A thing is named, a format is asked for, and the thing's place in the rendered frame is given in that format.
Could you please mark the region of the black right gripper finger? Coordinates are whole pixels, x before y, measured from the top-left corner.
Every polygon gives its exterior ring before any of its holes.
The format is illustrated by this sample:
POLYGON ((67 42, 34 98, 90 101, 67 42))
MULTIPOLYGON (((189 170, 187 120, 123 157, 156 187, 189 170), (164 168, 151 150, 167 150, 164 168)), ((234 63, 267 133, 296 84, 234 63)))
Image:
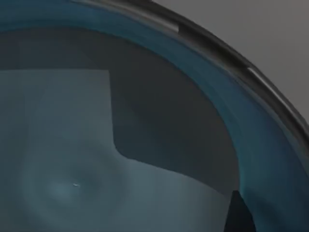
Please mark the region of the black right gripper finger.
POLYGON ((237 190, 232 192, 224 232, 256 232, 252 214, 237 190))

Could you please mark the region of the blue bowl with dark rim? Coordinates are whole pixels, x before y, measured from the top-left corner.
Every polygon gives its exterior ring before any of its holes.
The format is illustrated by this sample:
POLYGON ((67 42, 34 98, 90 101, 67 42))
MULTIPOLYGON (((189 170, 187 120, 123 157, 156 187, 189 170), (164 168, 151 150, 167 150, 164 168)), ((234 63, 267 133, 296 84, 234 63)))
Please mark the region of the blue bowl with dark rim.
POLYGON ((0 232, 309 232, 309 124, 150 0, 0 0, 0 232))

